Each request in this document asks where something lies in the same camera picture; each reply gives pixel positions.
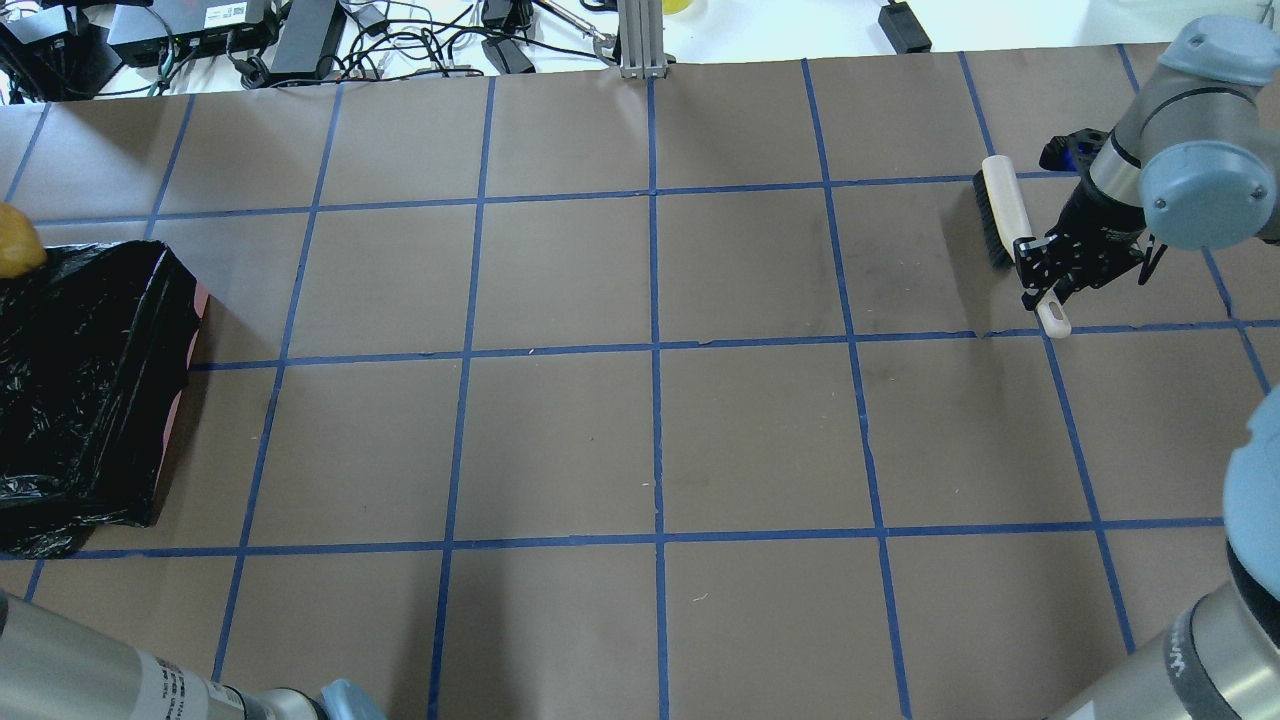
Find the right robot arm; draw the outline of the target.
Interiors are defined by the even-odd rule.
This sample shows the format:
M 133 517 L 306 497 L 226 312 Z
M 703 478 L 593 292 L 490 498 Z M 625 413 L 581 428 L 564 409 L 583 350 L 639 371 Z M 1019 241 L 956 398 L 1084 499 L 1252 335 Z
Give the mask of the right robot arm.
M 1238 15 L 1187 23 L 1106 133 L 1059 136 L 1042 164 L 1074 169 L 1059 219 L 1036 232 L 1012 164 L 983 160 L 973 184 L 991 263 L 1010 266 L 1024 307 L 1053 338 L 1064 306 L 1167 247 L 1277 242 L 1277 133 L 1257 99 L 1277 73 L 1277 33 Z M 1228 579 L 1057 712 L 1059 719 L 1277 716 L 1277 391 L 1247 424 L 1222 491 Z

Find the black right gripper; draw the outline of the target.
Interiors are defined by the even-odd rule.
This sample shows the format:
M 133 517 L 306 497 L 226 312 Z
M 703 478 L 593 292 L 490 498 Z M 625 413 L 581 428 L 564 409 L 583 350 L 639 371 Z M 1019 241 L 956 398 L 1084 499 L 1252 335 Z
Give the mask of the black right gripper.
M 1060 135 L 1042 149 L 1044 170 L 1075 170 L 1078 183 L 1043 237 L 1012 243 L 1021 282 L 1021 304 L 1034 311 L 1055 290 L 1059 302 L 1083 290 L 1101 290 L 1133 268 L 1146 284 L 1166 254 L 1166 245 L 1144 236 L 1147 220 L 1138 196 L 1140 164 L 1111 135 L 1079 129 Z

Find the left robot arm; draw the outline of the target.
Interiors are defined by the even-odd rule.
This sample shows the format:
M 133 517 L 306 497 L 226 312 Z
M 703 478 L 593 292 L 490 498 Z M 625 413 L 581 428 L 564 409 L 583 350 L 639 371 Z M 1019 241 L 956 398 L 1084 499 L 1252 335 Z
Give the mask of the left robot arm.
M 384 719 L 360 685 L 312 697 L 210 680 L 14 594 L 1 596 L 4 719 Z

